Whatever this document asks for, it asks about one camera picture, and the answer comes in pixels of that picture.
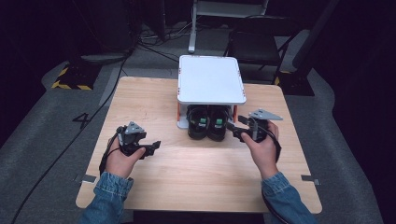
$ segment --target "wooden table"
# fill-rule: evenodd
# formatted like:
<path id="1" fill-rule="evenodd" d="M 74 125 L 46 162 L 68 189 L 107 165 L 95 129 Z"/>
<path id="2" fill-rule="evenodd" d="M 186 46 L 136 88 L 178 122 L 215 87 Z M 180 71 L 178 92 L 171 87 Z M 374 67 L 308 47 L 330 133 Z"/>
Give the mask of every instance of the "wooden table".
<path id="1" fill-rule="evenodd" d="M 321 211 L 315 185 L 303 181 L 310 175 L 304 153 L 290 117 L 282 90 L 277 86 L 244 84 L 247 101 L 238 114 L 263 108 L 284 118 L 279 127 L 282 152 L 278 168 L 300 192 L 304 204 Z M 227 132 L 222 142 L 208 138 L 191 140 L 177 127 L 177 80 L 123 77 L 114 94 L 106 120 L 92 154 L 87 175 L 99 176 L 99 163 L 107 140 L 117 127 L 131 120 L 147 134 L 140 144 L 162 141 L 155 155 L 139 161 L 131 174 L 134 186 L 126 209 L 164 211 L 267 212 L 261 196 L 260 173 L 248 147 Z M 237 122 L 236 126 L 244 127 Z M 83 182 L 77 206 L 93 199 L 95 184 Z"/>

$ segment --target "white platform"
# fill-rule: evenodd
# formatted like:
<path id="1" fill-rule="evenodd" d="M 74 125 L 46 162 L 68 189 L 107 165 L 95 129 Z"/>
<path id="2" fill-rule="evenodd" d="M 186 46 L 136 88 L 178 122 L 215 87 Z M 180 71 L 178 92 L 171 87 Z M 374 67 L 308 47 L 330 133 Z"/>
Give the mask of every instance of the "white platform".
<path id="1" fill-rule="evenodd" d="M 188 128 L 188 105 L 230 105 L 232 108 L 243 105 L 247 98 L 237 60 L 231 57 L 180 56 L 177 99 L 179 128 Z"/>

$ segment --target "gray floor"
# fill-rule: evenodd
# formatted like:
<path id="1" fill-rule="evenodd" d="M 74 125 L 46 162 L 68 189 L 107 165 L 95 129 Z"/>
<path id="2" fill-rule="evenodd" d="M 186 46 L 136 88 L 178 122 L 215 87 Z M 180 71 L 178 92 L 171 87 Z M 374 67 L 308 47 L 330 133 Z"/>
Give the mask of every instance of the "gray floor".
<path id="1" fill-rule="evenodd" d="M 222 55 L 228 32 L 225 28 L 201 31 L 195 54 Z M 304 31 L 292 42 L 282 70 L 295 69 L 291 60 L 307 35 Z M 186 35 L 154 49 L 179 56 L 188 54 L 188 43 Z M 72 119 L 82 113 L 94 114 L 111 92 L 120 69 L 120 63 L 104 66 L 93 91 L 51 89 L 64 65 L 61 63 L 44 75 L 42 82 L 47 92 L 0 149 L 0 223 L 11 222 L 35 182 L 78 133 L 80 123 Z M 177 63 L 159 54 L 137 49 L 124 65 L 122 75 L 177 78 L 177 67 Z M 382 223 L 371 185 L 332 118 L 332 89 L 315 71 L 308 80 L 315 97 L 285 98 L 311 173 L 321 183 L 317 190 L 323 210 L 316 218 L 319 223 Z M 82 209 L 75 204 L 79 183 L 74 178 L 85 173 L 107 110 L 108 106 L 104 106 L 55 163 L 22 208 L 16 223 L 78 220 Z M 132 211 L 126 211 L 125 220 L 132 215 Z"/>

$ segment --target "person's left hand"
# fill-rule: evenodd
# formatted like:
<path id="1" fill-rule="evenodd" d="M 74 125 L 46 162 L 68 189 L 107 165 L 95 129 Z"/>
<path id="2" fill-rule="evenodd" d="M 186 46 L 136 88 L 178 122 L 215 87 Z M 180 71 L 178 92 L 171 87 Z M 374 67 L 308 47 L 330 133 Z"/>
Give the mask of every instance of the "person's left hand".
<path id="1" fill-rule="evenodd" d="M 119 147 L 120 141 L 116 137 L 108 152 L 110 153 Z M 134 168 L 134 164 L 143 156 L 145 151 L 146 149 L 141 147 L 129 157 L 125 156 L 119 149 L 111 152 L 107 157 L 106 171 L 125 179 L 128 178 Z"/>

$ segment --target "electrical cord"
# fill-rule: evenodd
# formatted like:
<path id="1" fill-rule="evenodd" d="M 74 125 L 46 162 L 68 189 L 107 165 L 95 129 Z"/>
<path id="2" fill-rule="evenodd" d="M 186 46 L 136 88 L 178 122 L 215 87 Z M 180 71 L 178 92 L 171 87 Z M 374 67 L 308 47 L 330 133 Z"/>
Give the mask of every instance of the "electrical cord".
<path id="1" fill-rule="evenodd" d="M 137 48 L 137 49 L 140 49 L 140 50 L 143 50 L 143 51 L 146 51 L 146 52 L 152 52 L 152 50 L 148 50 L 148 49 L 141 49 L 141 48 Z M 175 58 L 177 58 L 177 59 L 178 59 L 178 57 L 179 57 L 179 56 L 177 56 L 176 54 L 166 53 L 166 52 L 158 51 L 158 50 L 155 50 L 155 51 L 157 51 L 157 52 L 159 52 L 159 53 L 162 53 L 162 54 L 167 54 L 167 55 L 173 56 L 173 57 L 175 57 Z"/>
<path id="2" fill-rule="evenodd" d="M 103 154 L 102 160 L 101 160 L 100 165 L 99 165 L 99 175 L 102 175 L 102 173 L 103 173 L 103 172 L 105 171 L 105 169 L 106 169 L 106 163 L 107 163 L 107 158 L 108 158 L 108 156 L 110 156 L 110 154 L 113 153 L 115 150 L 120 149 L 120 148 L 118 147 L 118 148 L 116 148 L 116 149 L 114 149 L 114 150 L 108 152 L 108 151 L 110 150 L 110 148 L 111 148 L 111 145 L 113 145 L 113 142 L 114 142 L 114 140 L 116 139 L 116 137 L 117 137 L 118 134 L 119 134 L 119 133 L 115 133 L 115 134 L 111 137 L 110 141 L 108 141 L 106 151 L 105 151 L 105 153 Z"/>
<path id="3" fill-rule="evenodd" d="M 165 36 L 164 36 L 164 37 L 165 37 L 165 40 L 164 40 L 164 41 L 162 41 L 157 35 L 152 35 L 152 34 L 149 32 L 149 30 L 145 30 L 144 32 L 148 32 L 148 34 L 142 36 L 142 34 L 143 34 L 143 32 L 142 32 L 142 34 L 141 34 L 140 37 L 139 37 L 139 41 L 140 41 L 142 44 L 144 44 L 144 45 L 146 45 L 146 46 L 149 46 L 149 47 L 160 46 L 160 45 L 162 45 L 162 44 L 168 42 L 169 40 L 179 39 L 179 38 L 181 38 L 183 35 L 190 35 L 190 34 L 187 34 L 187 31 L 188 31 L 188 30 L 187 30 L 186 28 L 189 27 L 191 24 L 192 24 L 192 21 L 189 22 L 189 23 L 187 23 L 186 25 L 184 25 L 183 27 L 181 27 L 181 28 L 179 28 L 179 29 L 177 29 L 177 30 L 174 30 L 173 28 L 171 28 L 171 31 L 168 32 L 167 34 L 165 34 Z M 149 42 L 144 42 L 144 41 L 143 41 L 143 39 L 151 39 L 151 38 L 155 38 L 154 43 L 149 43 Z"/>
<path id="4" fill-rule="evenodd" d="M 120 150 L 120 148 L 119 147 L 117 147 L 117 148 L 114 148 L 113 150 L 111 150 L 108 154 L 107 154 L 107 156 L 109 157 L 110 156 L 110 154 L 111 153 L 113 153 L 115 150 Z"/>
<path id="5" fill-rule="evenodd" d="M 123 68 L 122 68 L 122 72 L 125 74 L 125 76 L 128 77 L 128 74 L 125 72 L 125 70 L 123 70 Z"/>
<path id="6" fill-rule="evenodd" d="M 157 50 L 155 50 L 155 49 L 151 49 L 151 48 L 149 48 L 149 47 L 146 47 L 146 46 L 145 46 L 144 44 L 142 44 L 142 43 L 139 43 L 139 42 L 138 42 L 137 45 L 139 45 L 139 46 L 141 46 L 141 47 L 143 47 L 143 48 L 145 48 L 145 49 L 148 49 L 148 50 L 150 50 L 150 51 L 152 51 L 152 52 L 154 52 L 154 53 L 158 53 L 158 54 L 162 55 L 163 57 L 165 57 L 165 58 L 167 58 L 167 59 L 170 59 L 170 60 L 172 60 L 172 61 L 178 63 L 178 60 L 175 60 L 175 59 L 173 59 L 173 58 L 171 58 L 171 57 L 168 57 L 168 56 L 164 55 L 163 53 L 161 53 L 161 52 L 159 52 L 159 51 L 157 51 Z"/>
<path id="7" fill-rule="evenodd" d="M 91 116 L 91 118 L 85 123 L 85 125 L 79 130 L 79 132 L 74 136 L 74 138 L 69 142 L 69 144 L 67 144 L 67 146 L 64 148 L 64 150 L 61 152 L 61 154 L 52 162 L 52 164 L 49 166 L 49 168 L 44 172 L 44 174 L 42 176 L 40 176 L 40 178 L 38 178 L 38 180 L 35 182 L 35 184 L 33 185 L 33 187 L 30 189 L 29 193 L 26 195 L 26 197 L 23 199 L 23 202 L 21 203 L 20 207 L 17 210 L 17 213 L 15 214 L 14 218 L 12 219 L 11 224 L 14 224 L 15 221 L 17 220 L 18 215 L 20 214 L 22 208 L 24 207 L 24 205 L 26 204 L 27 200 L 30 198 L 30 196 L 32 195 L 33 191 L 35 190 L 35 188 L 38 186 L 38 184 L 44 179 L 44 177 L 48 174 L 48 172 L 52 169 L 52 167 L 55 165 L 55 163 L 62 157 L 62 155 L 67 151 L 67 149 L 69 149 L 71 147 L 71 145 L 76 141 L 76 139 L 81 135 L 81 133 L 85 130 L 85 128 L 90 124 L 90 122 L 93 120 L 93 118 L 99 113 L 99 111 L 105 106 L 105 104 L 107 103 L 107 101 L 110 99 L 111 95 L 113 94 L 114 90 L 117 87 L 117 84 L 119 82 L 120 79 L 120 74 L 121 74 L 121 70 L 122 67 L 124 66 L 126 60 L 128 59 L 128 57 L 126 57 L 123 61 L 122 64 L 120 66 L 120 71 L 119 71 L 119 75 L 117 77 L 117 81 L 113 87 L 113 90 L 111 91 L 111 93 L 107 96 L 107 98 L 105 99 L 105 101 L 102 103 L 101 106 L 99 106 L 99 108 L 93 113 L 93 115 Z"/>

